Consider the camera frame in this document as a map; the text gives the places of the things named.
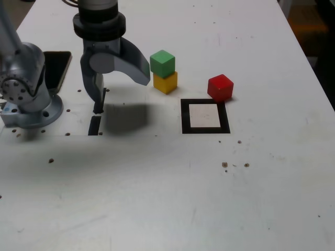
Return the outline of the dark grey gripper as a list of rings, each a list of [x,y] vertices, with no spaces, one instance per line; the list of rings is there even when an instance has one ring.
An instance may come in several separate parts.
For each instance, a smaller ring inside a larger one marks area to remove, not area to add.
[[[103,112],[104,80],[102,74],[122,72],[143,86],[150,82],[150,65],[141,51],[125,38],[110,41],[83,39],[80,60],[83,84],[94,102],[93,112]]]

